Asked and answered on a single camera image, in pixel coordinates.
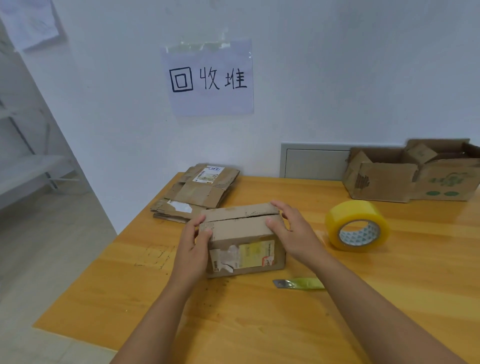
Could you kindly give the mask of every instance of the forearm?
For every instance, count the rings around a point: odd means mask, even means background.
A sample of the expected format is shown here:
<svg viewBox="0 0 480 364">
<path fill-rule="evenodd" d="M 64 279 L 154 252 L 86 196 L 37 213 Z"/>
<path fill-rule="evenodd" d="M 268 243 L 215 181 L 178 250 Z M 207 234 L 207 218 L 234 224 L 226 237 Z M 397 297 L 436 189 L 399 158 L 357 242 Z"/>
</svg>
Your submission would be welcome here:
<svg viewBox="0 0 480 364">
<path fill-rule="evenodd" d="M 167 284 L 111 363 L 165 363 L 189 293 Z"/>
<path fill-rule="evenodd" d="M 373 363 L 465 363 L 327 251 L 316 261 L 312 270 Z"/>
</svg>

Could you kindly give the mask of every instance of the yellow label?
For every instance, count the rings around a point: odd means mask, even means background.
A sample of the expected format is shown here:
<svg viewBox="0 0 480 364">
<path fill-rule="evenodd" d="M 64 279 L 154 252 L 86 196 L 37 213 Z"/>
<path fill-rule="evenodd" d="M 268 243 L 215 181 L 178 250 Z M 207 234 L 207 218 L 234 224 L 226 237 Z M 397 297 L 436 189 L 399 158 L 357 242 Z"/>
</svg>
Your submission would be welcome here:
<svg viewBox="0 0 480 364">
<path fill-rule="evenodd" d="M 238 268 L 271 266 L 275 256 L 274 249 L 274 240 L 240 245 Z"/>
</svg>

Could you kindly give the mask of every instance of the table top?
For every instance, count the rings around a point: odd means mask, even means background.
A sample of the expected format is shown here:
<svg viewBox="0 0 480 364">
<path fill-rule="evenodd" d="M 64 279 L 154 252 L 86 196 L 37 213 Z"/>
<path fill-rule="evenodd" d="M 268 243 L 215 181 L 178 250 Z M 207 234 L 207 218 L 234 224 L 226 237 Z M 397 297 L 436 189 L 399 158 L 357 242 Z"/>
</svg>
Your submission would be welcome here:
<svg viewBox="0 0 480 364">
<path fill-rule="evenodd" d="M 340 182 L 238 177 L 223 206 L 270 199 L 297 207 L 321 233 L 328 210 L 349 196 Z M 373 203 L 392 229 L 387 243 L 364 254 L 330 252 L 450 349 L 480 363 L 480 194 L 469 202 Z M 153 218 L 149 206 L 34 327 L 120 348 L 165 286 L 184 226 Z M 327 292 L 272 283 L 294 277 L 313 274 L 287 256 L 283 270 L 202 280 L 185 307 L 173 362 L 368 362 Z"/>
</svg>

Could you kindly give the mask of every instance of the yellow tape roll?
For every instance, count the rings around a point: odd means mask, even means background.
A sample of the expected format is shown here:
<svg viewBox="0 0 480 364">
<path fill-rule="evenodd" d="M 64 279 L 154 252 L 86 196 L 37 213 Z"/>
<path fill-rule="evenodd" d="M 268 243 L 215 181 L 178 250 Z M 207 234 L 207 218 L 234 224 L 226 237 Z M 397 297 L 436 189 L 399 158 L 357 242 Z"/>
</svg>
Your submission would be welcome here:
<svg viewBox="0 0 480 364">
<path fill-rule="evenodd" d="M 368 225 L 357 231 L 342 230 L 354 221 Z M 368 201 L 351 200 L 332 208 L 325 217 L 328 238 L 333 246 L 348 252 L 366 252 L 385 242 L 390 227 L 384 217 Z"/>
</svg>

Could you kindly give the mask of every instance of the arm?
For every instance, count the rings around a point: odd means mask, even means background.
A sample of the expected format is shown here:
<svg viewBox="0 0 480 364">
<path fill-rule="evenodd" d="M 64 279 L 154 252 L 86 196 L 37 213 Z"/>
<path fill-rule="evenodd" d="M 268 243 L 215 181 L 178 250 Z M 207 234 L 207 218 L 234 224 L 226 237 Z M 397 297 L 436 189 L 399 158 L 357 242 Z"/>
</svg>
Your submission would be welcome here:
<svg viewBox="0 0 480 364">
<path fill-rule="evenodd" d="M 324 284 L 357 340 L 375 364 L 465 364 L 456 354 L 393 306 L 359 276 L 331 256 L 301 213 L 272 201 L 290 230 L 272 219 L 267 226 L 295 259 Z"/>
<path fill-rule="evenodd" d="M 198 233 L 195 228 L 203 220 L 205 216 L 190 220 L 183 229 L 167 285 L 111 364 L 160 364 L 167 361 L 185 303 L 206 269 L 207 243 L 212 232 L 199 233 L 194 243 Z"/>
</svg>

